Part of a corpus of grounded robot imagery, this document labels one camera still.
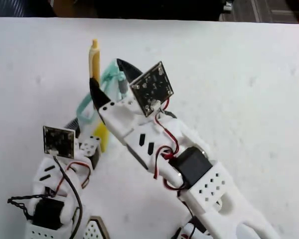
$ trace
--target teal plastic piece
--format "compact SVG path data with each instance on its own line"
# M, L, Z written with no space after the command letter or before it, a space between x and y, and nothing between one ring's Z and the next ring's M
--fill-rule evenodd
M121 94L119 91L119 81L126 81L125 74L119 70L116 59L113 60L109 66L105 69L100 78L100 88L112 101L119 101L122 98L125 98L127 94ZM88 93L84 97L83 101L80 103L79 107L76 110L76 116L79 121L79 127L81 132L84 131L84 128L87 125L93 125L96 122L96 119L99 117L96 110L93 111L91 116L85 116L83 111L92 101L91 94Z

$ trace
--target ventilation hole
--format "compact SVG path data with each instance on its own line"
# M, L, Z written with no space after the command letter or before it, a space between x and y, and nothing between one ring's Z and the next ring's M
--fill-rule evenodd
M50 166L50 167L47 167L47 168L44 170L44 172L47 172L47 171L49 171L49 170L51 170L51 169L53 169L53 168L55 168L54 165L52 165L52 166Z
M39 180L40 180L40 181L43 181L43 180L45 180L45 179L47 179L47 178L49 178L49 177L51 177L50 174L43 176L43 177L40 178Z
M148 154L152 155L153 151L154 151L154 143L151 142L151 143L149 143Z
M145 142L145 134L141 133L140 134L140 146L143 146Z

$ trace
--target white plastic part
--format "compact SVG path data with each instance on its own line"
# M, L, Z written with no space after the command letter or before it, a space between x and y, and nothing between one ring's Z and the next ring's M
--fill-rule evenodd
M80 150L83 151L83 155L86 157L91 157L98 149L100 149L100 138L95 136L90 136L80 146Z
M96 221L89 221L83 233L83 239L104 239Z
M150 173L154 173L157 149L162 145L175 148L175 143L170 136L154 122L156 113L146 118L133 98L126 98L117 103L109 102L99 110L99 114L109 131L123 145L128 146L131 153ZM181 154L187 147L196 146L202 151L207 151L209 155L207 144L181 120L160 114L159 122L177 138L178 154ZM140 142L141 134L145 134L144 142ZM153 150L149 149L150 143L153 143ZM157 164L159 174L170 184L174 187L180 187L183 184L182 177L163 157L158 157Z
M65 170L67 176L70 178L78 194L80 195L82 191L81 184L86 180L89 171L93 173L93 168L91 160L84 156L84 151L75 150L74 158L75 160L62 157L59 157L58 159L60 165ZM87 167L77 163L84 163L89 167L90 170ZM71 169L66 170L69 164L71 164ZM63 175L55 161L50 157L45 157L41 162L33 180L33 194L43 194L46 187L55 191L62 178ZM72 218L77 208L77 200L72 189L65 180L63 180L61 183L59 191L56 197L53 199L64 202L64 206L60 214L61 223L72 223ZM36 204L39 201L40 198L33 198L29 201L28 211L30 215L34 214Z
M58 230L35 226L26 222L24 239L67 239L71 236L72 224L62 225Z
M262 239L280 238L265 217L240 193L220 162L181 195L214 239L237 239L239 224L251 227ZM220 199L222 208L216 211L213 204Z

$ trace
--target red wire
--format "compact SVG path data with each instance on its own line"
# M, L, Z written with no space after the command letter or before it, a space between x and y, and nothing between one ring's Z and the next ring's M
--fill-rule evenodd
M83 182L82 185L81 185L82 188L85 188L85 187L87 186L86 182L87 182L88 180L90 180L90 175L91 175L91 169L90 169L89 165L87 165L86 163L83 163L83 162L72 162L72 163L70 163L70 164L66 167L66 170L65 170L65 171L69 170L69 168L71 167L72 164L78 164L78 165L81 165L81 166L85 166L85 167L87 167L87 168L89 169L89 174L88 174L87 178L84 180L84 182ZM61 186L63 180L64 180L64 177L62 177L62 179L60 180L58 186L56 187L55 193L58 193L58 191L59 191L59 189L60 189L60 186Z
M163 110L165 110L165 109L168 107L168 105L169 105L169 99L167 99L166 104L165 104ZM172 139L172 140L175 142L175 144L176 144L176 148L175 148L175 151L173 151L173 149L172 149L171 147L167 146L167 145L163 145L163 146L161 146L161 147L158 148L158 150L156 151L156 155L155 155L154 179L157 179L157 177L158 177L157 159L158 159L158 156L159 156L160 151L161 151L162 149L164 149L164 148L167 148L167 149L169 149L169 150L171 151L171 153L169 153L169 154L165 154L165 155L163 156L166 160L173 159L173 158L174 158L174 155L177 154L178 151L179 151L179 144L178 144L178 141L177 141L176 137L175 137L175 136L174 136L174 135L173 135L167 128L165 128L165 127L158 121L158 119L157 119L158 114L159 114L159 113L157 113L157 114L155 115L155 117L154 117L155 122L156 122L157 124L159 124L159 125L164 129L164 131L169 135L169 137L171 137L171 139ZM166 179L163 179L163 183L164 183L164 186L165 186L166 188L170 189L170 190L178 191L178 190L181 189L181 188L173 188L173 187L169 186Z
M165 104L165 106L163 108L163 111L167 109L168 105L169 105L169 98L166 100L166 104Z
M175 151L173 152L173 154L177 154L178 153L178 151L179 151L179 145L178 145L178 141L177 141L177 139L175 138L175 136L167 129L167 128L165 128L159 121L158 121L158 119L157 119L157 115L158 115L159 113L157 113L156 115L155 115L155 122L157 123L157 124L159 124L163 129L164 129L164 131L169 135L169 137L171 137L171 139L175 142L175 144L176 144L176 149L175 149Z
M179 191L179 190L183 189L183 186L180 186L179 188L174 188L174 187L169 186L169 184L167 183L167 180L164 179L164 178L163 178L163 184L164 184L164 187L169 189L169 190Z
M155 171L154 171L154 179L157 179L158 177L158 166L157 166L157 159L158 159L158 156L159 156L159 153L161 152L162 149L164 148L167 148L169 149L171 152L173 152L173 149L167 145L163 145L161 147L158 148L158 150L156 151L156 154L155 154Z

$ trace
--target perforated white panel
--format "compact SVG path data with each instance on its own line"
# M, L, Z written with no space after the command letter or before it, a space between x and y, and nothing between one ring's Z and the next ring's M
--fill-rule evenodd
M90 221L88 223L83 239L104 239L96 221Z
M26 222L25 239L67 239L71 235L71 224L63 225L58 230L32 225L30 221Z
M203 209L212 207L233 184L232 177L220 162L217 162L201 179L192 186L191 194Z

